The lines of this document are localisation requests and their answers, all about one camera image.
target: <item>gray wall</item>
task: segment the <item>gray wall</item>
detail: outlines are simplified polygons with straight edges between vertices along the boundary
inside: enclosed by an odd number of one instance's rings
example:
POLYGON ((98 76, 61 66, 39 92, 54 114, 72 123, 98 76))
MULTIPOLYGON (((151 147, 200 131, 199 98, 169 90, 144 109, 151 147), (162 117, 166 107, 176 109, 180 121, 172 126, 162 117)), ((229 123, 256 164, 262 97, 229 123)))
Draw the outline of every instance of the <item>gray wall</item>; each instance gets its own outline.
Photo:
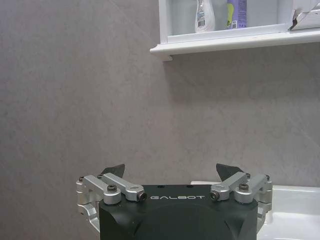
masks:
POLYGON ((0 239, 94 239, 75 181, 217 180, 217 162, 320 187, 320 44, 162 63, 157 0, 0 3, 0 239))

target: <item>white sink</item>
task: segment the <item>white sink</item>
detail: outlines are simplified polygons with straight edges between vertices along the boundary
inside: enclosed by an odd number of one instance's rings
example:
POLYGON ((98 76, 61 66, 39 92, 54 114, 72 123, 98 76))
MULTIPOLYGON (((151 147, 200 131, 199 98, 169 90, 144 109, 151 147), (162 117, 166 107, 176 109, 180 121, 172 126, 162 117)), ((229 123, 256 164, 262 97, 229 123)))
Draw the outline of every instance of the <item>white sink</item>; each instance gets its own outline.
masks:
MULTIPOLYGON (((192 185, 216 184, 192 181, 192 185)), ((320 240, 320 188, 273 186, 268 212, 258 240, 320 240)))

